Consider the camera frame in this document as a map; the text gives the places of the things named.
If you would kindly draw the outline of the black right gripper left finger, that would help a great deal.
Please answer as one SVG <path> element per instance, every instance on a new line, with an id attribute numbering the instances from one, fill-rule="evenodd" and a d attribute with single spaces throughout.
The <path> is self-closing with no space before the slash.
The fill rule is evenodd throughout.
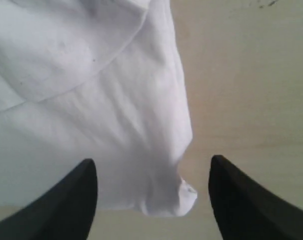
<path id="1" fill-rule="evenodd" d="M 95 217 L 98 178 L 80 162 L 40 198 L 0 221 L 0 240 L 86 240 Z"/>

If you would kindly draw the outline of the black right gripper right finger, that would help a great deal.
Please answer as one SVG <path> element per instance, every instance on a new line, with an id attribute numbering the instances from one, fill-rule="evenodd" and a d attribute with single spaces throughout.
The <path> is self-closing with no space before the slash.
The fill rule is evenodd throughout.
<path id="1" fill-rule="evenodd" d="M 211 158 L 208 193 L 224 240 L 303 240 L 303 210 L 264 188 L 223 155 Z"/>

